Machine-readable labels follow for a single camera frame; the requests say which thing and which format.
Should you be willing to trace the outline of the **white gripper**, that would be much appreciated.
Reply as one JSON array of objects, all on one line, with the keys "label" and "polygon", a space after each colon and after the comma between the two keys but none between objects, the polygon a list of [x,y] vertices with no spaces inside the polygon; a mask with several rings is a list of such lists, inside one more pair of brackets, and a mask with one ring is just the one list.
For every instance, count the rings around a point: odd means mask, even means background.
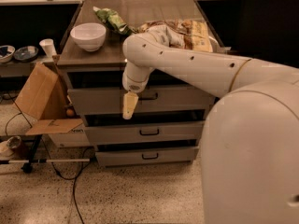
[{"label": "white gripper", "polygon": [[123,96],[122,117],[130,119],[134,114],[138,95],[142,92],[149,81],[150,74],[153,68],[137,66],[134,63],[128,62],[122,74],[122,86],[128,91]]}]

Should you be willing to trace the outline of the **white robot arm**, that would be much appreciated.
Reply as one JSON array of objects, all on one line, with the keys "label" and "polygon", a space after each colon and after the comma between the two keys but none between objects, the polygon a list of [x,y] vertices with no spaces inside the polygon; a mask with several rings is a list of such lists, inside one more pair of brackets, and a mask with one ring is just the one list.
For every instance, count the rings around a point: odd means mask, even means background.
[{"label": "white robot arm", "polygon": [[171,48],[157,32],[129,36],[123,53],[128,91],[159,69],[219,99],[200,140],[206,224],[299,224],[297,69]]}]

